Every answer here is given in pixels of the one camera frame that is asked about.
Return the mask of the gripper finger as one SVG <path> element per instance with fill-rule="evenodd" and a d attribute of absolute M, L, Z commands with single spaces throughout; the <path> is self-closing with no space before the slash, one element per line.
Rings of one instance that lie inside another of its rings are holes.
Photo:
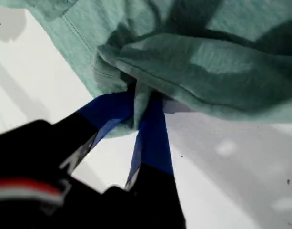
<path fill-rule="evenodd" d="M 142 229 L 184 229 L 162 101 L 152 98 L 136 137 L 126 189 Z"/>
<path fill-rule="evenodd" d="M 55 123 L 61 142 L 59 168 L 71 174 L 108 132 L 133 116 L 133 111 L 134 93 L 104 94 Z"/>

